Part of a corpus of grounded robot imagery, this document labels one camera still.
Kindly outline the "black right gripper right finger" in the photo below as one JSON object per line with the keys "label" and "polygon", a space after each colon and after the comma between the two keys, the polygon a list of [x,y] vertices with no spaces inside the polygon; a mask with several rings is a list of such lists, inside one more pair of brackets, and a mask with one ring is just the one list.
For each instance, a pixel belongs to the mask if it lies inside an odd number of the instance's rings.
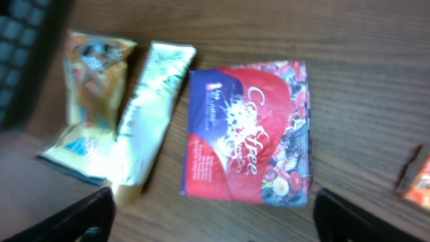
{"label": "black right gripper right finger", "polygon": [[326,188],[316,193],[312,218],[322,242],[426,241]]}

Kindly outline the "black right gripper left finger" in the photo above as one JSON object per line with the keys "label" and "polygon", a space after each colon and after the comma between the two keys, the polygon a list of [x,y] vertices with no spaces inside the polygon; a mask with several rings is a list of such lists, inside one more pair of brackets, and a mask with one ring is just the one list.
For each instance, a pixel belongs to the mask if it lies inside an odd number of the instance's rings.
{"label": "black right gripper left finger", "polygon": [[115,215],[112,189],[104,187],[3,242],[108,242]]}

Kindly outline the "small orange box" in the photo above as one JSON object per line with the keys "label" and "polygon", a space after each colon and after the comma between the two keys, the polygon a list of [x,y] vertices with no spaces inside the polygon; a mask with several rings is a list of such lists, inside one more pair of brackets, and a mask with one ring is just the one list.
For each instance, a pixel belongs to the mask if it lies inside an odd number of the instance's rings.
{"label": "small orange box", "polygon": [[429,211],[429,144],[421,145],[402,170],[396,195]]}

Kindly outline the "white cream tube gold cap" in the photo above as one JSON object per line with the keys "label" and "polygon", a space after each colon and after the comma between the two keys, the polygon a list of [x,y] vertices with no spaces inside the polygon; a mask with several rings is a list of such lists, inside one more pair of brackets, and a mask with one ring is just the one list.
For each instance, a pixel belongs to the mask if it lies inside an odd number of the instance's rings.
{"label": "white cream tube gold cap", "polygon": [[187,70],[196,55],[189,44],[153,41],[118,124],[106,184],[116,204],[134,203],[172,119]]}

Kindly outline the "red purple pad pack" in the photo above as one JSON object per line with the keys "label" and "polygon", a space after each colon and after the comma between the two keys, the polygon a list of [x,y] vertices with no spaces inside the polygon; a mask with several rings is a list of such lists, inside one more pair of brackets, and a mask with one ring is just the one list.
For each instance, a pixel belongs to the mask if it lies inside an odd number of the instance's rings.
{"label": "red purple pad pack", "polygon": [[185,196],[301,207],[311,183],[304,61],[189,74]]}

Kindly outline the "yellow snack packet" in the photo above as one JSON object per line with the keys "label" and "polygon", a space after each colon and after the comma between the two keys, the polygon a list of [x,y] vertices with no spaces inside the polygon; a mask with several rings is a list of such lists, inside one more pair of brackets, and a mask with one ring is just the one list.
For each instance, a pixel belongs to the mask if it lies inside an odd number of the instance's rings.
{"label": "yellow snack packet", "polygon": [[38,158],[92,186],[108,172],[118,111],[136,42],[123,37],[70,31],[63,55],[65,129]]}

